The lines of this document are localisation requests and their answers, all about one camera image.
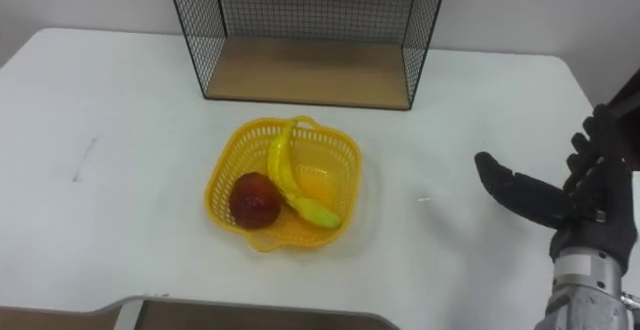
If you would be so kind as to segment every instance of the wire basket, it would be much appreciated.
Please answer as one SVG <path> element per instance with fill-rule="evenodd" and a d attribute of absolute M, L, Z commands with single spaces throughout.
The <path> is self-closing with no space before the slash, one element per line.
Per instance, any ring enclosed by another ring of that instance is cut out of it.
<path fill-rule="evenodd" d="M 410 109 L 441 0 L 174 0 L 207 99 Z"/>

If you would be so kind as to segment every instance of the plastic basket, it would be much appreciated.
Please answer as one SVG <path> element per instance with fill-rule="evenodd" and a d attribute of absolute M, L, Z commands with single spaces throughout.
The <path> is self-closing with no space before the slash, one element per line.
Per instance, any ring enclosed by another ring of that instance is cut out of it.
<path fill-rule="evenodd" d="M 342 226 L 337 230 L 309 224 L 286 205 L 274 224 L 259 230 L 236 225 L 230 214 L 229 194 L 234 182 L 249 172 L 267 174 L 269 144 L 289 120 L 299 121 L 290 143 L 294 177 L 307 196 L 328 206 L 340 217 Z M 261 252 L 285 245 L 323 246 L 349 227 L 358 196 L 360 168 L 358 145 L 338 130 L 321 126 L 307 116 L 257 119 L 235 131 L 218 159 L 205 192 L 207 213 L 221 228 L 245 237 Z"/>

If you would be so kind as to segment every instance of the yellow banana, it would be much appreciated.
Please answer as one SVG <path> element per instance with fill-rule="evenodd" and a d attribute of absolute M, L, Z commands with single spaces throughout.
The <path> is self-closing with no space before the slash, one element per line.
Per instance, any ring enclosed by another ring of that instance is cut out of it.
<path fill-rule="evenodd" d="M 297 121 L 291 120 L 285 126 L 282 133 L 271 142 L 267 155 L 267 171 L 269 178 L 280 189 L 287 203 L 298 214 L 312 224 L 337 229 L 340 227 L 340 218 L 324 205 L 302 194 L 291 169 L 291 156 L 289 152 L 289 140 L 293 134 L 293 128 Z"/>

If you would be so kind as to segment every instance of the table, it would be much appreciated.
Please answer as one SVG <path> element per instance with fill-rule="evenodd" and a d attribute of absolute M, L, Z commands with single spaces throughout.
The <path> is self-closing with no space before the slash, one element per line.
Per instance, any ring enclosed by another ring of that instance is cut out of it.
<path fill-rule="evenodd" d="M 473 155 L 560 185 L 591 106 L 548 56 L 432 50 L 420 86 L 410 112 L 205 101 L 180 36 L 37 33 L 0 70 L 0 306 L 169 298 L 532 329 L 552 232 L 494 203 Z M 355 219 L 322 250 L 259 254 L 202 194 L 234 129 L 299 114 L 360 145 Z M 637 272 L 624 282 L 640 292 Z"/>

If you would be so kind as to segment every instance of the robotic hand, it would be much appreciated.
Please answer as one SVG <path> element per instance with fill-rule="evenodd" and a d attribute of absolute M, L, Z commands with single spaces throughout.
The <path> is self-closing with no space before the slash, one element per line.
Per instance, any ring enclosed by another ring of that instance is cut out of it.
<path fill-rule="evenodd" d="M 500 165 L 482 152 L 475 157 L 480 180 L 512 212 L 556 229 L 549 255 L 554 262 L 552 295 L 536 330 L 626 330 L 625 309 L 640 330 L 640 302 L 621 291 L 638 234 L 633 218 L 631 172 L 622 158 L 615 118 L 595 108 L 571 139 L 576 153 L 563 189 Z"/>

